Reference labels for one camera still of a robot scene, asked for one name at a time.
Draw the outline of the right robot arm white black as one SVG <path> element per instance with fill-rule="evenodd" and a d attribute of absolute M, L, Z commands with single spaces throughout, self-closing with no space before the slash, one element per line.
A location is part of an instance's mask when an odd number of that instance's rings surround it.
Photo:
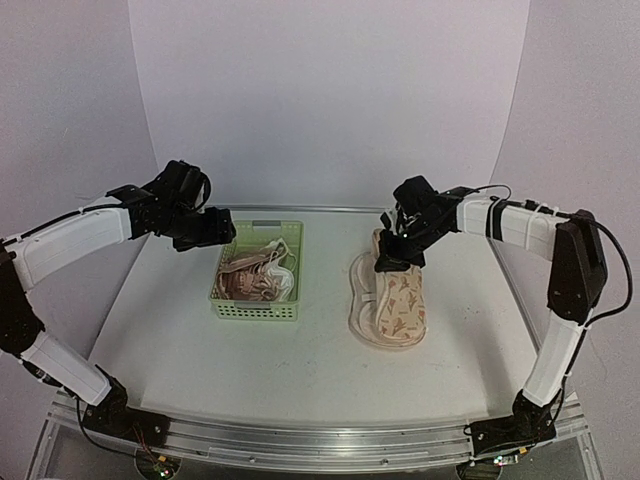
<path fill-rule="evenodd" d="M 422 176 L 393 192 L 394 207 L 381 217 L 380 273 L 426 264 L 426 251 L 453 233 L 518 247 L 550 263 L 548 323 L 537 358 L 508 416 L 467 427 L 475 457 L 529 449 L 555 438 L 566 384 L 608 279 L 594 216 L 565 213 L 533 200 L 486 196 L 482 188 L 439 192 Z"/>

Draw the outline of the green perforated plastic basket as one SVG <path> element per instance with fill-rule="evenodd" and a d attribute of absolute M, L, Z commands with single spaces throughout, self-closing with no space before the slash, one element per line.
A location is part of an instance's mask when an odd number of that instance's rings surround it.
<path fill-rule="evenodd" d="M 294 322 L 298 318 L 304 224 L 299 220 L 238 220 L 224 246 L 210 293 L 226 320 Z"/>

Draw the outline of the beige tulip mesh laundry bag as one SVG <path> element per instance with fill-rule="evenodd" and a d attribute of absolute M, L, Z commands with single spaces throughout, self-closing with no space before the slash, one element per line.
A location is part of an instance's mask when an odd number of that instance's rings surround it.
<path fill-rule="evenodd" d="M 404 350 L 419 344 L 428 331 L 422 271 L 412 265 L 405 272 L 376 272 L 381 233 L 380 229 L 373 231 L 371 249 L 350 267 L 348 325 L 369 345 Z"/>

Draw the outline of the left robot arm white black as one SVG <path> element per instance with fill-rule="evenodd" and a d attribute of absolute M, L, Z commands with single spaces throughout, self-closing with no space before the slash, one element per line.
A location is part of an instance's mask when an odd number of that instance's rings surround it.
<path fill-rule="evenodd" d="M 163 197 L 126 185 L 85 207 L 1 242 L 1 350 L 46 384 L 69 394 L 81 428 L 129 441 L 164 444 L 169 418 L 131 405 L 128 388 L 47 326 L 38 288 L 99 251 L 147 234 L 178 251 L 227 245 L 235 236 L 229 210 L 198 200 Z"/>

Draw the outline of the white satin bra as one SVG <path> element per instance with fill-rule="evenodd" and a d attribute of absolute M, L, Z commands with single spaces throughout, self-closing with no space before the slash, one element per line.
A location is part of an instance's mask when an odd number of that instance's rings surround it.
<path fill-rule="evenodd" d="M 283 238 L 271 241 L 266 249 L 269 256 L 263 272 L 274 291 L 270 300 L 287 301 L 296 284 L 294 269 L 297 265 L 297 257 Z"/>

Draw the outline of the pink satin lace bra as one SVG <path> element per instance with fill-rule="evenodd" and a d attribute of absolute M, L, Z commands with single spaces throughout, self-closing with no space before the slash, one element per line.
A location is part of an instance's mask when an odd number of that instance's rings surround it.
<path fill-rule="evenodd" d="M 274 293 L 263 272 L 269 254 L 241 253 L 220 263 L 215 279 L 219 299 L 271 302 Z"/>

